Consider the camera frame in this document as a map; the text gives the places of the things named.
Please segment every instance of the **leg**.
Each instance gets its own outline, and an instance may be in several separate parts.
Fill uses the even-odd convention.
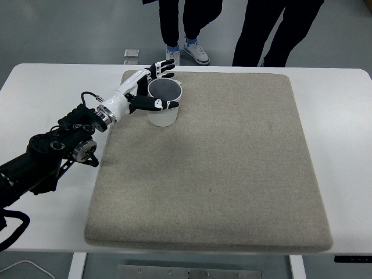
[[[284,9],[283,0],[249,0],[233,66],[257,67],[263,47]]]
[[[196,7],[201,11],[201,16],[196,14]],[[185,0],[183,23],[185,35],[194,40],[200,30],[214,21],[222,11],[222,0]]]
[[[176,47],[178,45],[178,1],[179,0],[159,0],[160,30],[163,41],[167,46]]]
[[[285,67],[289,54],[307,35],[324,0],[290,0],[264,59],[266,67]]]

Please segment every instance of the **robotic hand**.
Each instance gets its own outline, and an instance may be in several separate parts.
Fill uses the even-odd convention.
[[[58,120],[58,126],[45,134],[33,136],[24,154],[0,166],[0,231],[6,227],[5,217],[23,221],[11,237],[0,244],[0,251],[10,247],[30,222],[24,213],[5,210],[5,207],[28,191],[34,195],[55,191],[58,180],[75,162],[98,166],[98,159],[94,156],[97,144],[92,139],[96,129],[104,132],[110,124],[136,109],[156,111],[178,106],[177,102],[161,100],[165,105],[160,108],[156,105],[158,99],[147,96],[148,84],[152,80],[174,76],[173,73],[163,74],[174,68],[173,62],[165,60],[137,71],[107,101],[91,92],[83,92],[83,103]],[[96,110],[85,106],[85,94],[93,95],[101,102]]]
[[[104,119],[106,124],[120,121],[123,115],[129,115],[136,109],[143,110],[162,110],[171,109],[178,106],[177,102],[162,102],[162,108],[155,106],[156,98],[147,97],[148,84],[156,78],[173,77],[173,73],[163,74],[167,70],[175,67],[174,60],[165,60],[154,63],[149,68],[134,73],[128,80],[116,90],[116,95],[107,101],[103,101],[97,108],[99,115]]]

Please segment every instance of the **felt pad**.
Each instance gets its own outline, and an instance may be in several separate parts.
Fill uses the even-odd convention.
[[[126,72],[123,80],[133,72]],[[137,110],[112,126],[89,244],[318,252],[332,238],[289,78],[176,72],[176,122]]]

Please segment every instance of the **sneaker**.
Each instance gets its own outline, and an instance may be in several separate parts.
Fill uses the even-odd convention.
[[[187,54],[190,54],[197,64],[200,65],[209,65],[209,57],[199,45],[198,40],[185,40],[184,42],[184,50]]]
[[[179,66],[180,65],[180,56],[181,56],[181,52],[180,51],[169,51],[167,49],[166,53],[165,53],[165,57],[167,60],[169,59],[174,59],[174,63],[176,66]]]

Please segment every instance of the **black cable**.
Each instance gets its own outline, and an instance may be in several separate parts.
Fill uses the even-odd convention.
[[[94,98],[97,98],[98,97],[94,93],[88,92],[88,91],[85,91],[85,92],[81,93],[81,100],[82,100],[84,106],[85,106],[84,95],[92,95]]]
[[[0,216],[3,217],[10,217],[10,218],[17,218],[20,219],[23,223],[13,232],[13,234],[8,237],[6,240],[0,243],[0,252],[4,251],[5,249],[8,249],[10,246],[12,246],[17,239],[24,233],[28,225],[30,224],[30,218],[28,215],[24,214],[20,211],[10,211],[6,209],[0,210]]]
[[[53,126],[53,127],[51,128],[51,131],[52,131],[54,128],[59,128],[59,127],[60,127],[60,125]]]

